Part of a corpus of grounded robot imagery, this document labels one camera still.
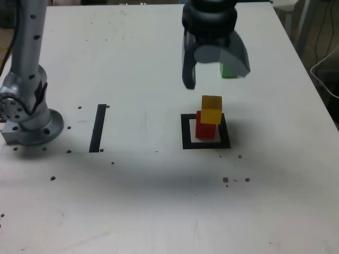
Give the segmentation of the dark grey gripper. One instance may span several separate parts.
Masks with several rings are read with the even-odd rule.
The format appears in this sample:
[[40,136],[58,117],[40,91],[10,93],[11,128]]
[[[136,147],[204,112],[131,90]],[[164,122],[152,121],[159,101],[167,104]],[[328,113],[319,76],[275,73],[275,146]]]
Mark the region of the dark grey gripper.
[[251,71],[246,47],[236,31],[229,35],[229,39],[195,38],[185,29],[182,46],[182,80],[187,89],[195,88],[197,62],[221,63],[228,67],[233,76],[245,77]]

